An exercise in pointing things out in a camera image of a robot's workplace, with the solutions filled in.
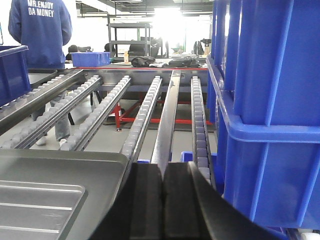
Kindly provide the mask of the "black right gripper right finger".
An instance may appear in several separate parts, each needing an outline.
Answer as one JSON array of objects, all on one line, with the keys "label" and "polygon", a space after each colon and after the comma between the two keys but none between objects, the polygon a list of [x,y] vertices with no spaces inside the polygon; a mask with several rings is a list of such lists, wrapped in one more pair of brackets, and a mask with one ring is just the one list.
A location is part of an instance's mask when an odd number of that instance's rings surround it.
[{"label": "black right gripper right finger", "polygon": [[193,162],[170,163],[164,174],[165,240],[277,240],[233,208]]}]

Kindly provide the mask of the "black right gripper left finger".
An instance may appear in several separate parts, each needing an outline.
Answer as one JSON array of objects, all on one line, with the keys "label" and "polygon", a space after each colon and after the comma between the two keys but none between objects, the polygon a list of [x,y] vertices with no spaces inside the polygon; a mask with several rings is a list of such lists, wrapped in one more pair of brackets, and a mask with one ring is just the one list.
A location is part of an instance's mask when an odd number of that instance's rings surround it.
[{"label": "black right gripper left finger", "polygon": [[162,239],[162,177],[157,165],[134,163],[91,240]]}]

